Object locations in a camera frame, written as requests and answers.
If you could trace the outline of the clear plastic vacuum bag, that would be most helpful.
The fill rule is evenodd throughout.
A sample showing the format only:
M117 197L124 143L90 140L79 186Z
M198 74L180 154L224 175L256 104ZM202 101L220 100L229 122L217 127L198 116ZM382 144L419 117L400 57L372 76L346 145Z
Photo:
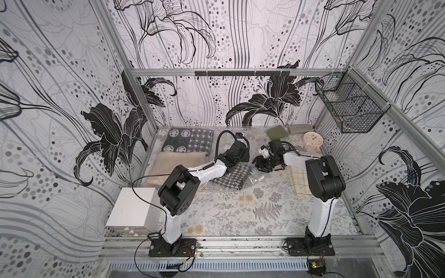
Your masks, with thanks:
M229 134L234 142L223 153L219 153L220 140L224 134ZM250 160L250 142L243 133L222 131L218 137L213 161L189 169L199 186L211 184L211 187L220 190L240 191L248 183L254 183L258 172L270 173L284 170L286 167L285 154L300 157L301 154L289 142L276 139L258 149L259 155Z

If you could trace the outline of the green scarf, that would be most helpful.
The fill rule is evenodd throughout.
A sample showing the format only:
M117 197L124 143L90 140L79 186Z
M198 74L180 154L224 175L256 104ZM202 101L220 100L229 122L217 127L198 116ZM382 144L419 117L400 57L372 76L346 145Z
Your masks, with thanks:
M268 136L268 138L271 141L273 141L273 140L286 139L287 137L289 137L290 134L286 128L279 125L279 126L275 126L273 128L268 129L266 131L266 135Z

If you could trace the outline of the black white houndstooth scarf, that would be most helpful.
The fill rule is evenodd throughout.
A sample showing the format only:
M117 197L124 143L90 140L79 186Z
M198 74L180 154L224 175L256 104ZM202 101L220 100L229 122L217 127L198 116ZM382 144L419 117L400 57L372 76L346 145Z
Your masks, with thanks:
M240 163L223 177L213 179L209 185L216 190L240 191L244 189L246 183L250 180L250 175L250 164Z

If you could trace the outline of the cream checked scarf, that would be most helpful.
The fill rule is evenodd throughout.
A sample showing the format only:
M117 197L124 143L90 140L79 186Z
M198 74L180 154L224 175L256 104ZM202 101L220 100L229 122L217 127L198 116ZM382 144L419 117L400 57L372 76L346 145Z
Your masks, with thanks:
M308 176L306 170L288 166L287 173L290 181L290 186L296 195L312 196L308 184Z

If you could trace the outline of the black patterned cloth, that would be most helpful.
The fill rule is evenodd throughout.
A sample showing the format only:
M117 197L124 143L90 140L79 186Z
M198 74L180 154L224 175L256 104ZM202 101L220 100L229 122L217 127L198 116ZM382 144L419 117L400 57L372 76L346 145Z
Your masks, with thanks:
M163 144L163 152L200 152L209 156L214 131L209 129L172 127Z

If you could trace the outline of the beige fluffy cloth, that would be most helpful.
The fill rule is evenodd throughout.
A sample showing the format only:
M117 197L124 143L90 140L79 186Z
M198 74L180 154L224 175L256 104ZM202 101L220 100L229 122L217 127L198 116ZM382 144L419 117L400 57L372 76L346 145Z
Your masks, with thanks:
M143 185L160 188L176 166L181 164L186 168L197 167L205 164L206 160L204 152L161 152L156 157L149 177L143 180Z

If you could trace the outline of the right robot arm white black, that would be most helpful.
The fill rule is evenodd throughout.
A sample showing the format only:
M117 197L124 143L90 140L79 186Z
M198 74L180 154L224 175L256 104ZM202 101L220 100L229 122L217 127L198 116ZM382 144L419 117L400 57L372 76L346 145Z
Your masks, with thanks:
M258 171L270 173L287 167L305 170L310 193L315 197L311 220L305 232L307 242L316 244L330 239L333 210L346 183L331 155L319 158L302 155L289 142L273 140L260 147L252 164Z

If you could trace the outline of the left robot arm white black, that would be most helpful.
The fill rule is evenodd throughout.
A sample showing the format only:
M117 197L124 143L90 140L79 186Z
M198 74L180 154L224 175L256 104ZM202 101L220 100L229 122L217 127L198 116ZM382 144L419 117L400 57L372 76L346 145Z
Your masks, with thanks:
M242 136L213 162L192 168L180 164L173 169L158 192L160 204L166 213L164 228L161 230L161 239L166 244L174 245L182 237L182 214L190 207L198 188L215 178L224 177L237 164L248 162L249 151L250 143Z

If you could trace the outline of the pink round clock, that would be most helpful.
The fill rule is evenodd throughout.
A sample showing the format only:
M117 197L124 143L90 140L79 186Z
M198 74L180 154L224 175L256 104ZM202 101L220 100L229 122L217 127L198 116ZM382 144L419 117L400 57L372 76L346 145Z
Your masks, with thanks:
M303 135L302 141L306 149L313 150L320 150L324 143L323 137L316 132L306 132Z

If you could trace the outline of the small green circuit board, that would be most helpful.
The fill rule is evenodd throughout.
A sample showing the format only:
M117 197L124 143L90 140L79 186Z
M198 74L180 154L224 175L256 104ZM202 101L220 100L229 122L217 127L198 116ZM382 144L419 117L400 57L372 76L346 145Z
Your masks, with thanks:
M311 277L321 277L326 273L326 265L323 261L309 260L307 262L307 267Z

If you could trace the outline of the white box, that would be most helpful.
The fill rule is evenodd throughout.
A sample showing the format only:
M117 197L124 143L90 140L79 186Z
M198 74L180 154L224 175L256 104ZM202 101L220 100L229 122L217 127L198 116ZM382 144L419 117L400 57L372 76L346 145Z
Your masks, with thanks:
M155 188L123 188L105 226L129 236L157 232L164 215L160 206Z

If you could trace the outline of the black wall bar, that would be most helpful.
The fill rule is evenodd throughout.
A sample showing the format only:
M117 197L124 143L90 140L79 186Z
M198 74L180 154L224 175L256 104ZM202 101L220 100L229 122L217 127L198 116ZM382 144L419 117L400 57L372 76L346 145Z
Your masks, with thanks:
M195 71L195 76L290 76L290 71Z

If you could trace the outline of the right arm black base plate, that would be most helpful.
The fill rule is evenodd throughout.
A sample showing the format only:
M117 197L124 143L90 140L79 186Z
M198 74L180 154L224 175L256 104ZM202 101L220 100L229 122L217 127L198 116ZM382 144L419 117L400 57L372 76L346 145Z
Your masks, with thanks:
M285 239L283 248L292 257L334 256L336 254L330 236L321 237L320 239L288 237Z

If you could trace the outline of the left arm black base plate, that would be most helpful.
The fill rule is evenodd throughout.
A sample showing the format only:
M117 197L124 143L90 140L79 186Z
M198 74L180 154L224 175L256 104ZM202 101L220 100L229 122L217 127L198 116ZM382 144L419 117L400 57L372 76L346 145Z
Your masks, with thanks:
M180 237L174 243L170 244L161 237L160 239L152 240L149 256L154 258L193 257L197 244L198 241L194 238Z

